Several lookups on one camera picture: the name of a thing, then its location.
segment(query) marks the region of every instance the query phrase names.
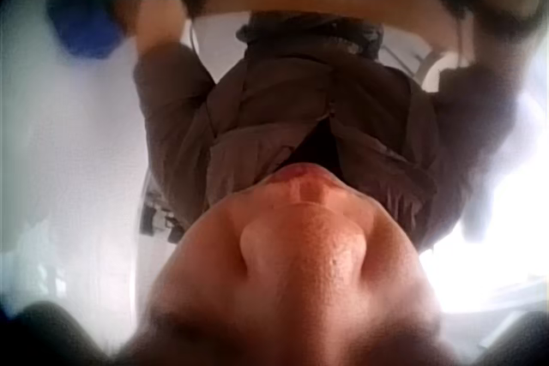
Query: blue object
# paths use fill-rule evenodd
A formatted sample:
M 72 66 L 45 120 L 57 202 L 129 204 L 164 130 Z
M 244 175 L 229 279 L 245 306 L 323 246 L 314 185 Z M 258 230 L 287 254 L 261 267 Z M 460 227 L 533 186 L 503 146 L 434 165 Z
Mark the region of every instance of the blue object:
M 76 57 L 105 59 L 124 39 L 97 0 L 49 0 L 47 14 L 63 46 Z

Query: white wall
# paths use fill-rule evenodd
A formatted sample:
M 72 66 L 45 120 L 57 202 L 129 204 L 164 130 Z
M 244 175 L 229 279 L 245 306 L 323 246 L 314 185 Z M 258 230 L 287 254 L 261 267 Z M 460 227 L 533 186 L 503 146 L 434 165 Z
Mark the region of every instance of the white wall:
M 58 302 L 115 349 L 135 327 L 148 164 L 133 45 L 68 56 L 45 0 L 6 0 L 1 18 L 3 301 L 12 313 Z

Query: brown jacket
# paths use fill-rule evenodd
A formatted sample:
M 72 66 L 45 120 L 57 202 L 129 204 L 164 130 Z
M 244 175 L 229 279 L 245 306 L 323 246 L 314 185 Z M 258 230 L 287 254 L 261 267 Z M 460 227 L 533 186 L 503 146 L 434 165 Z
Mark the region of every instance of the brown jacket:
M 275 171 L 329 117 L 346 183 L 427 249 L 460 218 L 515 113 L 513 94 L 479 67 L 444 73 L 429 94 L 395 69 L 320 45 L 252 48 L 217 85 L 190 49 L 165 45 L 135 77 L 150 166 L 184 228 Z

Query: man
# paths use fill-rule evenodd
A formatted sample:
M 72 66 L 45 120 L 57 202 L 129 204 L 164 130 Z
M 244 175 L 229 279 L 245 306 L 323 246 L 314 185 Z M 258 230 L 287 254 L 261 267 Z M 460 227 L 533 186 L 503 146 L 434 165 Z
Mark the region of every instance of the man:
M 481 0 L 477 62 L 427 95 L 373 59 L 375 28 L 253 15 L 215 85 L 181 45 L 182 0 L 142 0 L 136 67 L 152 172 L 189 228 L 121 359 L 446 364 L 418 251 L 458 220 L 512 126 L 542 0 Z

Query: person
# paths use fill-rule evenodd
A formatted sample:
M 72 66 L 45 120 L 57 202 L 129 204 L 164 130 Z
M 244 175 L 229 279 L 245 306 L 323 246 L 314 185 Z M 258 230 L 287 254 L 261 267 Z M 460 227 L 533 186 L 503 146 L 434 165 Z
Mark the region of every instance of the person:
M 512 127 L 537 32 L 509 40 L 486 11 L 543 4 L 481 2 L 475 64 L 427 94 L 376 62 L 379 27 L 297 13 L 253 14 L 215 85 L 180 44 L 185 2 L 142 0 L 150 167 L 187 232 L 120 363 L 452 363 L 418 253 Z

